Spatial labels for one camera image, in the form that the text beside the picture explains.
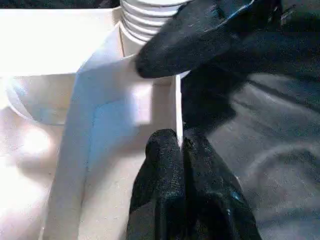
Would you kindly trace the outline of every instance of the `stacked white cups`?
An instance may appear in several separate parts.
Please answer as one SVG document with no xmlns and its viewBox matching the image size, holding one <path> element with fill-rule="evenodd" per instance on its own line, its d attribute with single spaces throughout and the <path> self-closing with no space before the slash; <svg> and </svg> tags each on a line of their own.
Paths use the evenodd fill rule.
<svg viewBox="0 0 320 240">
<path fill-rule="evenodd" d="M 178 9 L 190 0 L 120 0 L 122 23 L 120 25 L 124 54 L 136 53 L 149 41 Z"/>
</svg>

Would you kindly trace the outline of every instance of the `black glove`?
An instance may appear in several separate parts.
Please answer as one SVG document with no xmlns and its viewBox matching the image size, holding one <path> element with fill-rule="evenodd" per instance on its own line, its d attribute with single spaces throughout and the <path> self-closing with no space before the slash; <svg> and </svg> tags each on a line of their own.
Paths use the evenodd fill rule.
<svg viewBox="0 0 320 240">
<path fill-rule="evenodd" d="M 193 70 L 267 25 L 279 25 L 280 0 L 193 0 L 139 52 L 138 73 L 157 78 Z"/>
<path fill-rule="evenodd" d="M 133 185 L 128 240 L 259 240 L 241 187 L 208 140 L 185 134 L 183 154 L 170 129 L 155 132 Z"/>
</svg>

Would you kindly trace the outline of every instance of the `clear plastic container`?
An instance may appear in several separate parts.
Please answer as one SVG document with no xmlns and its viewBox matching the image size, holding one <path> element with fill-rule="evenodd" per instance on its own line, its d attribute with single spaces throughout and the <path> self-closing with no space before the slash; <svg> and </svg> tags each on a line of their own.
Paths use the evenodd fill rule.
<svg viewBox="0 0 320 240">
<path fill-rule="evenodd" d="M 18 76 L 6 79 L 10 107 L 21 117 L 48 125 L 66 121 L 74 74 Z"/>
</svg>

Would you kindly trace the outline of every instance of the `gloved hand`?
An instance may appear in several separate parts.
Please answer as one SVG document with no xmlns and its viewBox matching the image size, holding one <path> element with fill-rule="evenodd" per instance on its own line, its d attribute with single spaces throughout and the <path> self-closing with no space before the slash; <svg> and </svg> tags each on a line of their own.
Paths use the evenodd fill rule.
<svg viewBox="0 0 320 240">
<path fill-rule="evenodd" d="M 141 49 L 137 72 L 144 78 L 171 76 L 209 60 L 227 70 L 244 63 L 250 72 L 271 59 L 272 72 L 284 71 L 278 63 L 290 65 L 301 50 L 308 56 L 299 57 L 307 61 L 319 55 L 320 25 L 312 15 L 319 14 L 317 8 L 317 0 L 193 0 Z M 306 68 L 289 68 L 285 74 L 297 71 Z"/>
<path fill-rule="evenodd" d="M 151 135 L 134 181 L 128 240 L 260 240 L 238 180 L 209 141 L 171 129 Z"/>
</svg>

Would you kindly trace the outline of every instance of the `cardboard box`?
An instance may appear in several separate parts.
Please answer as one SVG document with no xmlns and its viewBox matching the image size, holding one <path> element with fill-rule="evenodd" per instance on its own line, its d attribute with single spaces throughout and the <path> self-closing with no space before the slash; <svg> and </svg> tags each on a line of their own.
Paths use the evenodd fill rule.
<svg viewBox="0 0 320 240">
<path fill-rule="evenodd" d="M 125 239 L 149 136 L 182 140 L 180 76 L 140 78 L 120 36 L 117 24 L 76 74 L 40 239 Z"/>
<path fill-rule="evenodd" d="M 63 125 L 76 72 L 120 17 L 120 7 L 0 9 L 0 78 L 11 108 L 25 119 Z"/>
</svg>

